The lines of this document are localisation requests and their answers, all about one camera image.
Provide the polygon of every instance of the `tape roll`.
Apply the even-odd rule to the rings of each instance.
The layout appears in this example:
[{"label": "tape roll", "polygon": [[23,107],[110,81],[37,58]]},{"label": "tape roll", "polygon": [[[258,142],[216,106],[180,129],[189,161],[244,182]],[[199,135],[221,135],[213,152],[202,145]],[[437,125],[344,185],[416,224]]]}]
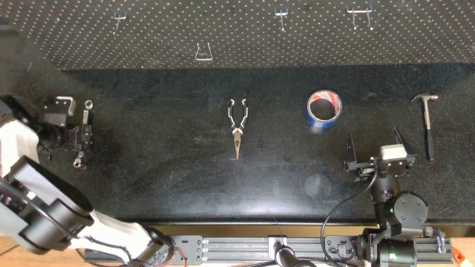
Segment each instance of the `tape roll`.
[{"label": "tape roll", "polygon": [[[328,102],[332,103],[333,107],[335,108],[335,116],[331,119],[319,119],[315,114],[312,113],[310,105],[319,100],[327,100]],[[320,90],[313,93],[313,95],[309,98],[307,102],[307,120],[311,126],[315,128],[329,128],[335,123],[335,120],[340,116],[341,113],[341,100],[340,96],[338,96],[335,92],[331,90]]]}]

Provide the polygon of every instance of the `hammer head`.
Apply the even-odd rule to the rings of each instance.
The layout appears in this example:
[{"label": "hammer head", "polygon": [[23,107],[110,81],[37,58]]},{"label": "hammer head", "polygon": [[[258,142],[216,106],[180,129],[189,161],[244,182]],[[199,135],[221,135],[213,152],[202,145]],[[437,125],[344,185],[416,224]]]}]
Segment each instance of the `hammer head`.
[{"label": "hammer head", "polygon": [[436,100],[439,98],[439,96],[431,95],[429,93],[420,93],[417,96],[414,96],[414,98],[411,101],[414,101],[418,98],[422,99],[423,102],[426,102],[427,100]]}]

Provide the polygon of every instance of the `hammer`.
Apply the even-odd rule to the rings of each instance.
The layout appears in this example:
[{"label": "hammer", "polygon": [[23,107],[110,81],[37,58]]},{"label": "hammer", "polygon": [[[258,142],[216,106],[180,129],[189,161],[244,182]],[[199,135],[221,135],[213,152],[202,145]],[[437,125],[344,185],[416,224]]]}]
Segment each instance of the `hammer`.
[{"label": "hammer", "polygon": [[432,134],[430,133],[430,118],[429,118],[429,107],[428,107],[428,100],[436,100],[439,98],[437,95],[430,95],[428,93],[420,93],[411,100],[414,101],[416,99],[422,99],[422,103],[424,103],[424,121],[425,121],[425,149],[427,150],[427,160],[429,163],[434,161],[433,158],[433,141],[432,141]]}]

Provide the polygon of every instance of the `hammer handle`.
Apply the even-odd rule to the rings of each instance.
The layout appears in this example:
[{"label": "hammer handle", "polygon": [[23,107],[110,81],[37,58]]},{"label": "hammer handle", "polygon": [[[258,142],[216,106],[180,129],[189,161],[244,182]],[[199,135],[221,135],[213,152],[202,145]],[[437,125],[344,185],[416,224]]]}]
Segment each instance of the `hammer handle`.
[{"label": "hammer handle", "polygon": [[427,160],[429,163],[432,163],[434,159],[434,147],[433,147],[433,140],[432,140],[432,133],[430,129],[426,129],[425,131],[425,147],[427,149]]}]

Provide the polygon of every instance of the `wooden surface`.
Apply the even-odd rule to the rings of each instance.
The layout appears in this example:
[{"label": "wooden surface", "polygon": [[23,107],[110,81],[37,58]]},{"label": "wooden surface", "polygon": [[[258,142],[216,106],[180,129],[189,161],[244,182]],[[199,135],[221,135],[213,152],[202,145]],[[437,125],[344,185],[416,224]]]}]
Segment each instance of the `wooden surface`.
[{"label": "wooden surface", "polygon": [[[165,227],[160,228],[167,234],[197,234],[196,231],[201,232],[205,237],[244,237],[244,236],[267,236],[269,234],[268,226],[240,226],[239,228],[230,226],[214,226],[212,228],[196,227],[196,226],[180,226],[180,227]],[[317,237],[319,236],[319,227],[309,226],[281,226],[282,234],[286,234],[289,237]],[[359,234],[361,229],[359,227],[329,227],[328,234]],[[0,253],[13,247],[16,243],[9,237],[0,237]],[[475,263],[475,238],[452,238],[452,244],[458,248],[470,261]],[[83,260],[74,250],[51,251],[46,255],[39,256],[26,251],[25,249],[18,247],[0,257],[0,267],[3,266],[22,266],[22,267],[82,267],[91,266],[84,263]],[[205,266],[222,266],[217,264],[203,264]],[[444,267],[450,265],[436,265],[437,267]]]}]

